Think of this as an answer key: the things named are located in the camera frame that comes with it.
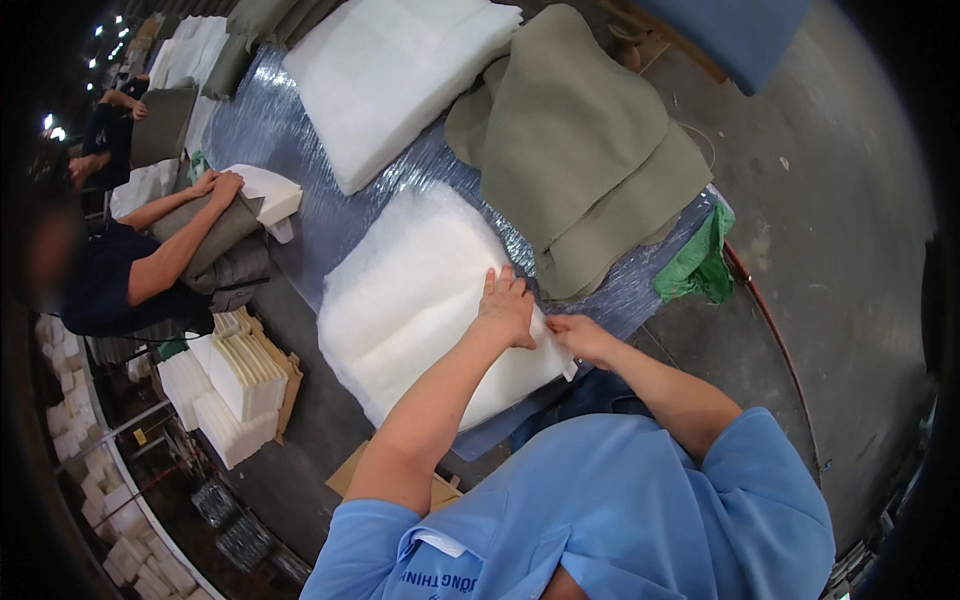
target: white foam pad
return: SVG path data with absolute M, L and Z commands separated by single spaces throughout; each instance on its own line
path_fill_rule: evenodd
M 243 191 L 248 198 L 263 198 L 256 220 L 265 227 L 276 225 L 300 208 L 303 190 L 282 175 L 249 164 L 235 164 L 227 170 L 243 177 Z
M 370 182 L 504 54 L 520 9 L 488 0 L 348 0 L 283 66 L 337 184 Z
M 193 431 L 197 428 L 197 416 L 193 404 L 203 394 L 213 390 L 210 378 L 204 372 L 200 361 L 192 350 L 174 354 L 156 366 L 160 373 L 160 385 L 163 393 L 170 398 L 183 429 Z
M 194 402 L 194 408 L 201 431 L 213 444 L 227 469 L 248 459 L 276 435 L 276 421 L 279 416 L 276 410 L 266 412 L 256 419 L 240 422 L 216 392 L 209 392 L 198 398 Z
M 320 350 L 379 427 L 424 371 L 477 315 L 484 276 L 508 264 L 500 240 L 453 189 L 398 193 L 324 280 Z M 537 308 L 537 349 L 508 349 L 473 395 L 460 430 L 489 419 L 564 373 L 561 350 Z
M 254 420 L 280 408 L 287 375 L 253 336 L 215 335 L 211 348 L 210 381 L 237 420 Z

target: cardboard box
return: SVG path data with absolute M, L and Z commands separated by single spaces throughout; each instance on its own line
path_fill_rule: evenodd
M 353 451 L 353 454 L 350 454 L 350 457 L 340 465 L 340 468 L 337 469 L 337 472 L 333 473 L 329 479 L 326 480 L 326 484 L 329 488 L 334 490 L 336 493 L 340 494 L 341 497 L 347 494 L 347 489 L 350 487 L 350 482 L 353 481 L 353 473 L 357 470 L 357 465 L 360 463 L 360 457 L 363 456 L 364 451 L 367 449 L 367 444 L 369 441 L 363 442 L 360 444 L 356 450 Z M 430 512 L 435 513 L 441 508 L 445 508 L 454 502 L 456 502 L 460 496 L 463 495 L 462 492 L 457 490 L 457 484 L 460 482 L 460 478 L 454 476 L 452 482 L 445 481 L 437 473 L 433 474 L 433 481 L 430 482 Z

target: cable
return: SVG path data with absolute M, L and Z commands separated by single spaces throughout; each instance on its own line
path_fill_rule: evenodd
M 777 339 L 777 344 L 780 346 L 780 351 L 783 353 L 783 359 L 786 361 L 787 369 L 790 370 L 790 376 L 793 377 L 793 384 L 797 387 L 797 396 L 800 397 L 800 405 L 804 409 L 806 427 L 810 432 L 810 442 L 813 445 L 813 466 L 816 467 L 817 470 L 817 476 L 815 480 L 817 482 L 817 487 L 819 488 L 820 472 L 821 470 L 829 470 L 829 462 L 827 463 L 826 468 L 821 468 L 820 447 L 817 445 L 817 437 L 813 434 L 813 420 L 810 418 L 810 408 L 806 404 L 804 387 L 800 385 L 800 376 L 797 374 L 797 368 L 793 364 L 793 359 L 790 357 L 790 351 L 786 348 L 786 342 L 783 341 L 783 336 L 780 335 L 780 330 L 777 328 L 777 322 L 774 321 L 774 316 L 770 312 L 767 302 L 760 294 L 760 290 L 756 287 L 756 283 L 754 283 L 753 276 L 751 276 L 750 272 L 747 271 L 747 268 L 743 265 L 743 262 L 740 261 L 740 257 L 736 255 L 736 252 L 733 251 L 733 248 L 727 240 L 724 240 L 723 242 L 723 249 L 724 252 L 727 253 L 727 257 L 730 259 L 730 262 L 733 263 L 733 267 L 739 272 L 740 275 L 742 275 L 743 280 L 750 289 L 750 293 L 753 294 L 756 304 L 760 307 L 760 312 L 763 313 L 763 318 L 770 326 L 770 330 L 773 332 L 774 338 Z
M 698 130 L 697 128 L 693 127 L 692 125 L 687 125 L 686 123 L 681 123 L 680 121 L 677 121 L 677 125 L 679 125 L 679 126 L 681 126 L 681 127 L 686 127 L 687 129 L 691 130 L 692 132 L 697 132 L 697 133 L 699 133 L 699 134 L 707 141 L 707 144 L 710 145 L 710 150 L 713 152 L 713 158 L 710 159 L 710 166 L 707 167 L 707 169 L 708 169 L 709 171 L 712 171 L 712 170 L 713 170 L 713 163 L 717 161 L 717 149 L 716 149 L 716 146 L 713 145 L 713 141 L 710 140 L 709 137 L 707 137 L 707 134 L 706 134 L 706 133 L 701 132 L 700 130 Z

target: concrete floor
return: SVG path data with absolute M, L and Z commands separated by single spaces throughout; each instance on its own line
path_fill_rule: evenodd
M 672 116 L 716 147 L 715 184 L 737 214 L 729 240 L 780 325 L 821 461 L 831 464 L 823 489 L 842 555 L 875 518 L 927 406 L 920 282 L 931 200 L 917 142 L 869 48 L 825 0 L 813 3 L 757 96 L 713 83 L 674 49 L 645 77 Z M 277 274 L 252 306 L 278 345 L 300 356 L 306 377 L 286 445 L 268 444 L 228 479 L 312 564 L 340 501 L 324 480 L 372 427 L 317 351 L 314 313 L 290 283 Z M 789 373 L 745 289 L 722 306 L 673 301 L 632 340 L 745 408 L 769 408 L 812 465 Z M 461 475 L 465 490 L 508 454 L 502 444 L 474 463 L 448 456 L 442 467 Z

